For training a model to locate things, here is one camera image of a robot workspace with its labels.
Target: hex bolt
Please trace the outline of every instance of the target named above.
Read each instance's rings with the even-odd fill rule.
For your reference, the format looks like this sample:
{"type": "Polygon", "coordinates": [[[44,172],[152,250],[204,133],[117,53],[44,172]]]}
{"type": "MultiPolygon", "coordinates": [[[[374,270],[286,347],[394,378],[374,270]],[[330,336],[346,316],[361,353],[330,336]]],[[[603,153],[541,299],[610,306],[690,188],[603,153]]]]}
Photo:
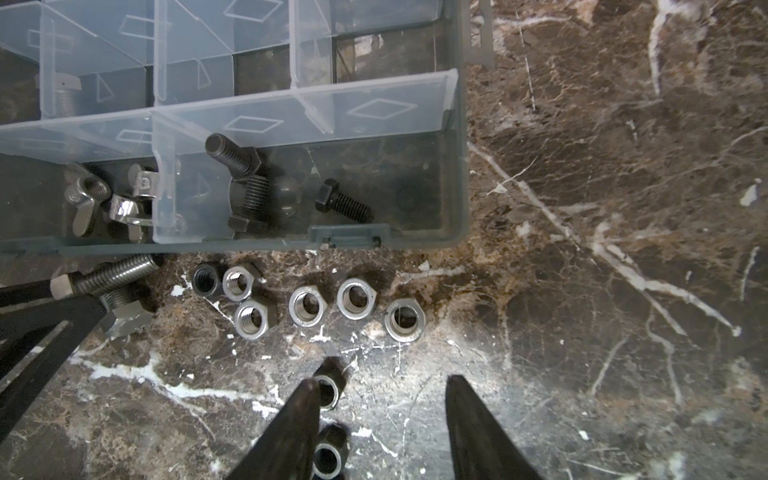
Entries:
{"type": "Polygon", "coordinates": [[[317,200],[315,200],[315,208],[323,213],[334,210],[357,223],[371,223],[373,221],[371,207],[339,192],[339,182],[332,178],[326,179],[320,187],[317,200]]]}
{"type": "Polygon", "coordinates": [[[129,286],[119,286],[106,292],[99,296],[99,300],[109,309],[100,326],[111,338],[131,335],[154,317],[154,309],[143,299],[137,299],[129,286]]]}
{"type": "Polygon", "coordinates": [[[51,295],[56,300],[83,293],[101,295],[150,276],[162,265],[162,255],[134,255],[97,268],[85,276],[80,273],[66,273],[51,280],[51,295]]]}
{"type": "Polygon", "coordinates": [[[261,175],[251,175],[246,180],[245,200],[238,214],[230,215],[229,228],[238,233],[257,235],[269,224],[266,219],[266,205],[270,199],[270,181],[261,175]]]}
{"type": "Polygon", "coordinates": [[[229,168],[235,180],[242,180],[263,169],[263,162],[256,148],[239,147],[222,134],[212,134],[205,140],[205,153],[229,168]]]}

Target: nut inner thread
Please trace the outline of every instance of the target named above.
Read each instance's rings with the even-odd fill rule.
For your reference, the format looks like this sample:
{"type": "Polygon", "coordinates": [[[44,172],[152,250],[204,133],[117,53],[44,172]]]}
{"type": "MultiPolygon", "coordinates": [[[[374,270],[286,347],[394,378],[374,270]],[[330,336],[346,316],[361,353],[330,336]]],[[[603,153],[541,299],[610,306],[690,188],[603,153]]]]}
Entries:
{"type": "Polygon", "coordinates": [[[211,293],[216,288],[216,277],[214,273],[207,268],[201,268],[192,276],[192,282],[197,289],[203,293],[211,293]]]}
{"type": "Polygon", "coordinates": [[[233,273],[227,277],[227,288],[235,295],[240,295],[248,288],[248,280],[242,273],[233,273]]]}
{"type": "Polygon", "coordinates": [[[320,313],[320,301],[311,293],[302,293],[296,298],[294,303],[296,314],[305,322],[310,322],[317,318],[320,313]]]}
{"type": "Polygon", "coordinates": [[[368,306],[368,295],[362,287],[351,285],[344,290],[344,306],[352,313],[360,313],[368,306]]]}
{"type": "Polygon", "coordinates": [[[409,306],[401,306],[389,316],[392,328],[400,335],[410,335],[416,330],[416,312],[409,306]]]}
{"type": "Polygon", "coordinates": [[[248,335],[254,335],[261,330],[261,312],[253,307],[242,309],[237,319],[243,326],[243,331],[248,335]]]}
{"type": "Polygon", "coordinates": [[[95,178],[86,178],[83,180],[83,187],[92,197],[101,198],[108,194],[107,187],[95,178]]]}
{"type": "Polygon", "coordinates": [[[339,395],[336,392],[336,385],[322,377],[316,377],[316,379],[320,385],[320,408],[332,408],[339,395]]]}
{"type": "Polygon", "coordinates": [[[324,475],[333,474],[339,467],[337,453],[323,445],[315,451],[315,468],[324,475]]]}

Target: metal fastener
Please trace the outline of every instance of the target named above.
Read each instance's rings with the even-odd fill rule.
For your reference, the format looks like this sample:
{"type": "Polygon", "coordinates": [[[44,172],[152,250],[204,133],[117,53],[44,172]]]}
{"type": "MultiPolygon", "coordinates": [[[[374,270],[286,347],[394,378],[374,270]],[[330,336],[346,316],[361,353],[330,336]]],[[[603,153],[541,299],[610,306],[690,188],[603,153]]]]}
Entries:
{"type": "Polygon", "coordinates": [[[251,298],[237,306],[235,330],[246,340],[258,340],[277,325],[277,307],[264,298],[251,298]]]}
{"type": "Polygon", "coordinates": [[[357,223],[371,223],[373,221],[371,207],[339,192],[339,182],[332,178],[326,179],[320,186],[317,200],[315,200],[315,208],[323,213],[334,210],[357,223]]]}
{"type": "Polygon", "coordinates": [[[298,326],[315,326],[328,312],[328,302],[317,285],[304,285],[295,289],[288,300],[288,313],[298,326]]]}
{"type": "Polygon", "coordinates": [[[320,385],[320,410],[335,408],[346,386],[341,360],[335,356],[326,358],[312,377],[320,385]]]}
{"type": "Polygon", "coordinates": [[[218,262],[202,262],[192,273],[192,290],[209,300],[224,295],[222,280],[227,268],[218,262]]]}
{"type": "Polygon", "coordinates": [[[386,307],[384,327],[398,342],[414,342],[426,328],[424,310],[415,298],[395,300],[386,307]]]}
{"type": "Polygon", "coordinates": [[[144,202],[123,195],[112,195],[109,218],[126,225],[152,226],[152,217],[144,212],[144,202]]]}
{"type": "Polygon", "coordinates": [[[151,200],[157,198],[160,174],[149,171],[139,164],[133,164],[128,169],[128,184],[133,187],[134,197],[151,200]]]}
{"type": "Polygon", "coordinates": [[[254,294],[261,273],[252,263],[241,263],[224,272],[224,295],[233,302],[242,302],[254,294]]]}
{"type": "Polygon", "coordinates": [[[134,255],[97,268],[85,276],[79,272],[66,273],[51,279],[51,295],[56,300],[82,293],[101,295],[149,276],[162,265],[162,255],[134,255]]]}
{"type": "Polygon", "coordinates": [[[212,134],[205,140],[205,152],[227,167],[235,180],[259,174],[264,167],[256,148],[240,147],[222,134],[212,134]]]}
{"type": "Polygon", "coordinates": [[[101,329],[113,339],[137,332],[154,317],[154,310],[144,299],[137,299],[128,286],[106,292],[99,300],[109,309],[101,329]]]}
{"type": "Polygon", "coordinates": [[[350,278],[339,287],[336,305],[348,319],[362,320],[371,314],[376,305],[377,292],[359,278],[350,278]]]}
{"type": "Polygon", "coordinates": [[[98,208],[112,195],[112,190],[80,164],[67,165],[65,180],[69,182],[64,192],[65,199],[77,209],[72,232],[77,237],[86,237],[93,230],[98,208]]]}
{"type": "Polygon", "coordinates": [[[245,184],[245,200],[239,213],[232,213],[227,222],[229,228],[238,233],[256,235],[269,224],[266,219],[266,205],[270,199],[270,181],[260,175],[251,175],[245,184]]]}
{"type": "Polygon", "coordinates": [[[319,434],[312,470],[322,480],[338,477],[349,454],[346,429],[338,424],[325,427],[319,434]]]}

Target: bolt thread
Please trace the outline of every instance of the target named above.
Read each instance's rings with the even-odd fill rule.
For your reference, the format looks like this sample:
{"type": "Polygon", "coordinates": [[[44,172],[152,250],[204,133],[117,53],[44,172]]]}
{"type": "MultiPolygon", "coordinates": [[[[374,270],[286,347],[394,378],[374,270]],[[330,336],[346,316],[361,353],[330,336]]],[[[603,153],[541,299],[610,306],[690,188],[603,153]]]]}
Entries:
{"type": "Polygon", "coordinates": [[[104,306],[109,310],[114,310],[119,306],[126,306],[133,302],[134,295],[126,286],[121,286],[111,292],[104,293],[99,296],[98,299],[101,300],[104,306]]]}
{"type": "Polygon", "coordinates": [[[328,206],[344,217],[358,223],[370,223],[373,220],[371,207],[339,192],[333,192],[328,201],[328,206]]]}
{"type": "Polygon", "coordinates": [[[243,201],[243,215],[258,220],[266,211],[266,202],[270,197],[270,181],[261,175],[248,177],[243,201]]]}
{"type": "Polygon", "coordinates": [[[253,168],[253,159],[248,152],[222,134],[212,134],[205,140],[205,152],[229,168],[233,176],[243,177],[253,168]]]}
{"type": "Polygon", "coordinates": [[[162,257],[158,255],[134,255],[74,280],[72,289],[75,294],[101,295],[150,276],[157,272],[161,265],[162,257]]]}

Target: black hex bolt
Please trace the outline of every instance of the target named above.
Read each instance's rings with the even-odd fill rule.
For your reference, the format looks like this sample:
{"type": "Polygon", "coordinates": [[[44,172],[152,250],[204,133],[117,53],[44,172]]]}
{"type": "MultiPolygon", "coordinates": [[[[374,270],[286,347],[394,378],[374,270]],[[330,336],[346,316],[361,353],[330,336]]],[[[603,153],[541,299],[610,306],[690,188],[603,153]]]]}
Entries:
{"type": "Polygon", "coordinates": [[[230,169],[232,178],[242,180],[262,173],[263,162],[254,147],[238,147],[222,134],[212,134],[205,140],[205,153],[230,169]]]}
{"type": "Polygon", "coordinates": [[[245,183],[245,200],[240,214],[232,214],[229,227],[239,233],[257,234],[265,231],[266,206],[270,199],[270,181],[261,175],[251,175],[245,183]]]}
{"type": "Polygon", "coordinates": [[[315,208],[323,213],[334,210],[357,223],[371,223],[373,221],[371,207],[339,192],[339,182],[332,178],[326,179],[320,186],[317,200],[315,200],[315,208]]]}

